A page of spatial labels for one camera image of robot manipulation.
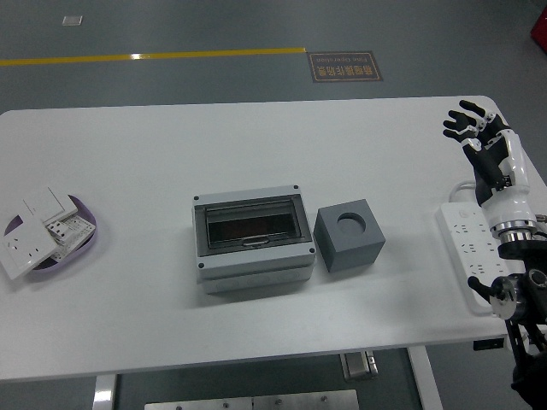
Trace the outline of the white and black robot right hand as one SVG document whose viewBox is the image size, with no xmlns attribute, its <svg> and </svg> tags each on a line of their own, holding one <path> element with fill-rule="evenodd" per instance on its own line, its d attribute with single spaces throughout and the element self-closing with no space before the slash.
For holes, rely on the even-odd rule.
<svg viewBox="0 0 547 410">
<path fill-rule="evenodd" d="M 451 110 L 443 134 L 457 141 L 473 167 L 475 196 L 491 231 L 510 227 L 534 230 L 525 152 L 519 135 L 502 117 L 474 102 L 461 100 Z"/>
</svg>

